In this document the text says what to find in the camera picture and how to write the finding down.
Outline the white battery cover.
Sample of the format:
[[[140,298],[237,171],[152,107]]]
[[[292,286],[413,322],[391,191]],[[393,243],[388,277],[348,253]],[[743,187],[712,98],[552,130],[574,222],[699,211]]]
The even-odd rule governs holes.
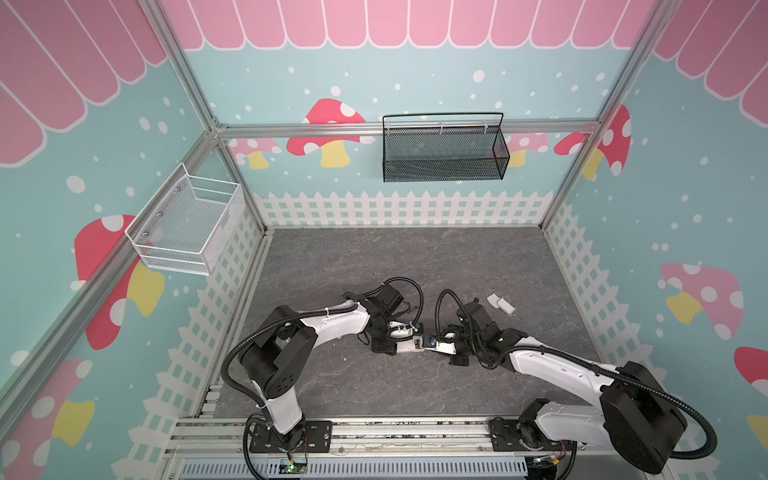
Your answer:
[[[503,298],[500,298],[498,300],[498,307],[507,315],[512,315],[516,310],[516,308],[513,305],[511,305],[509,302],[507,302]]]
[[[496,294],[491,294],[490,296],[487,297],[487,301],[488,301],[489,305],[492,308],[494,308],[494,309],[499,309],[500,308],[500,306],[499,306],[499,301],[500,300],[501,300],[501,298],[499,296],[497,296]]]

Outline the white air conditioner remote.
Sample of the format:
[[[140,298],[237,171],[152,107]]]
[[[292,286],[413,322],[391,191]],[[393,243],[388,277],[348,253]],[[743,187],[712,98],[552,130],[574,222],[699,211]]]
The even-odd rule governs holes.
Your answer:
[[[399,341],[396,342],[396,344],[397,344],[396,352],[398,354],[421,352],[424,350],[421,336],[412,337],[407,340],[400,339]]]

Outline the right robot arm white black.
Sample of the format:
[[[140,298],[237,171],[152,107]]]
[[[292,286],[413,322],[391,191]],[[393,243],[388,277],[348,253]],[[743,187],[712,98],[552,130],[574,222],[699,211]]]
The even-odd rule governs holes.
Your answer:
[[[645,473],[662,472],[687,422],[679,404],[644,365],[594,363],[520,330],[501,330],[477,301],[456,314],[457,323],[436,329],[437,344],[447,347],[453,359],[465,363],[475,357],[486,369],[532,376],[584,400],[582,406],[533,400],[512,429],[523,448],[595,444],[613,448]]]

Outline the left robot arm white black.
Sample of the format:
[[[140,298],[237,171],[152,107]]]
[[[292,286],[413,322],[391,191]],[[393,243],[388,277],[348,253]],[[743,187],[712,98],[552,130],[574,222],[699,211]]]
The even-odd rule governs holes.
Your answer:
[[[240,342],[234,358],[250,381],[267,425],[291,440],[300,434],[305,415],[295,390],[313,350],[345,336],[362,335],[379,352],[394,354],[396,342],[388,337],[390,323],[400,319],[403,295],[383,285],[365,295],[350,294],[339,305],[295,311],[275,308],[262,326]]]

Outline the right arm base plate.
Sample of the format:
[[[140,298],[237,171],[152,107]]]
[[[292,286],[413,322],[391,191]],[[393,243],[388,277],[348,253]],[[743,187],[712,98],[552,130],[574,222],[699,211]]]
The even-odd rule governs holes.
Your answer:
[[[494,452],[567,452],[570,441],[551,440],[533,421],[494,417],[488,422]]]

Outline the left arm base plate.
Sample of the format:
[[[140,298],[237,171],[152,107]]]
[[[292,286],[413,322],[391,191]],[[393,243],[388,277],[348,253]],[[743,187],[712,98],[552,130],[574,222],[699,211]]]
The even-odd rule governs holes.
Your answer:
[[[253,454],[328,453],[332,437],[331,421],[300,421],[290,432],[281,434],[257,418],[250,428],[248,451]]]

